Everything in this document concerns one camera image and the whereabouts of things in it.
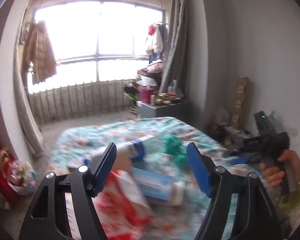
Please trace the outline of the person's right hand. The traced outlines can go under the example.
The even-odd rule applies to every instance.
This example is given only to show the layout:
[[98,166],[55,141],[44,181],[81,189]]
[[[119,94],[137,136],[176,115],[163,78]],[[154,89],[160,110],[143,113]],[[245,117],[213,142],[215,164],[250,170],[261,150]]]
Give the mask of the person's right hand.
[[[278,161],[289,161],[293,168],[293,174],[296,183],[300,183],[300,159],[296,152],[293,150],[284,150],[284,152],[278,158]],[[282,183],[285,172],[281,171],[277,166],[267,166],[264,163],[259,165],[260,171],[267,183],[273,187],[279,187]]]

